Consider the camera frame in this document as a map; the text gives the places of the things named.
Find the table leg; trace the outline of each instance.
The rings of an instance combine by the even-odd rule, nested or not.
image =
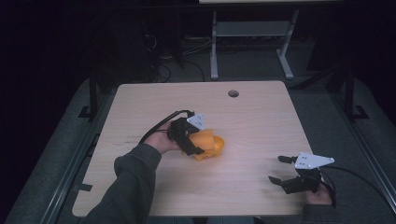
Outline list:
[[[213,12],[213,22],[212,22],[212,51],[210,52],[210,78],[212,80],[218,80],[218,58],[216,55],[216,25],[217,25],[217,14],[216,11]]]
[[[288,60],[286,59],[286,51],[288,50],[289,42],[291,40],[291,36],[293,35],[294,26],[297,21],[299,11],[300,10],[298,10],[298,9],[293,11],[293,15],[291,16],[288,30],[285,35],[285,42],[281,49],[276,50],[277,57],[280,60],[280,64],[282,65],[283,71],[284,71],[287,79],[294,79],[293,73],[291,72],[291,69],[289,67]]]
[[[90,106],[84,106],[79,113],[79,118],[89,118],[89,122],[93,121],[97,113],[97,93],[96,93],[96,76],[92,71],[90,74]]]

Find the orange object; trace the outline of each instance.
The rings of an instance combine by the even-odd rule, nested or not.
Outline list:
[[[194,155],[198,161],[209,157],[218,157],[224,147],[224,140],[215,136],[210,129],[190,134],[190,140],[196,147],[205,151],[202,154]]]

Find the equipment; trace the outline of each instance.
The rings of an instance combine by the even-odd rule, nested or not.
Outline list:
[[[163,119],[157,125],[152,127],[140,140],[139,144],[142,144],[151,134],[157,132],[157,130],[169,120],[175,118],[181,113],[187,113],[186,118],[179,118],[171,122],[171,127],[166,131],[169,140],[175,141],[188,156],[191,154],[202,154],[204,151],[196,147],[189,138],[191,133],[198,133],[205,128],[203,123],[203,114],[195,115],[190,110],[180,110]]]
[[[321,181],[322,176],[318,168],[334,162],[333,158],[321,157],[303,152],[300,152],[298,157],[279,156],[278,159],[281,162],[289,164],[294,162],[294,167],[298,173],[297,177],[285,181],[268,176],[271,183],[282,187],[287,194],[306,190],[315,192],[319,183],[324,184],[324,182]]]

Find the metal frame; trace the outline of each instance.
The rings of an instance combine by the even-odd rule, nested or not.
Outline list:
[[[92,105],[93,84],[96,85],[96,83],[93,80],[90,80],[91,105]],[[96,88],[94,88],[94,90],[95,90],[94,105],[97,106]],[[49,203],[49,205],[46,209],[46,212],[43,214],[43,217],[41,218],[39,223],[56,223],[57,222],[57,218],[62,210],[64,201],[67,197],[69,190],[72,187],[72,184],[73,184],[73,181],[75,180],[76,174],[78,173],[79,166],[86,158],[87,149],[91,148],[92,139],[94,139],[96,137],[97,131],[101,130],[104,125],[104,122],[98,120],[98,118],[102,118],[103,115],[106,113],[104,105],[111,104],[111,102],[112,101],[110,101],[110,99],[108,99],[108,97],[104,97],[103,101],[101,103],[102,106],[99,106],[98,109],[95,108],[94,114],[92,114],[92,112],[93,112],[92,111],[90,113],[90,115],[88,117],[86,117],[86,118],[90,119],[87,122],[86,130],[85,130],[84,134],[81,136],[70,162],[65,167],[62,179],[58,183],[58,186],[56,187],[56,189],[53,191],[50,203]]]
[[[287,79],[294,79],[291,72],[286,52],[289,47],[294,26],[297,21],[299,9],[292,13],[290,21],[217,21],[217,12],[213,11],[212,22],[212,50],[210,52],[210,77],[218,80],[219,68],[216,53],[216,43],[218,36],[285,36],[285,41],[280,49],[276,50],[276,55],[282,65],[283,72]]]
[[[90,122],[96,116],[98,110],[98,100],[97,100],[97,89],[96,89],[96,77],[93,72],[90,74],[90,106],[84,106],[79,113],[79,118],[89,118]]]
[[[339,99],[335,94],[332,94],[332,101],[334,105],[340,112],[341,117],[344,120],[344,123],[350,130],[350,132],[355,137],[359,147],[361,148],[361,152],[363,153],[365,159],[369,162],[370,169],[373,173],[373,177],[375,178],[378,186],[384,194],[384,197],[388,201],[390,208],[392,209],[393,214],[396,215],[396,188],[390,182],[387,174],[382,168],[379,161],[376,159],[373,150],[370,148],[369,144],[366,142],[363,137],[361,130],[356,126],[355,122],[350,119],[350,115],[344,113],[344,107],[341,99]]]

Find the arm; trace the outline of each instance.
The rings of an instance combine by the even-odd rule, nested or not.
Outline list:
[[[341,224],[332,207],[330,193],[324,186],[319,185],[315,193],[307,191],[305,197],[302,224]]]
[[[160,129],[167,129],[169,123]],[[114,163],[116,181],[84,223],[145,223],[155,188],[155,171],[162,154],[179,149],[166,133],[152,134]]]

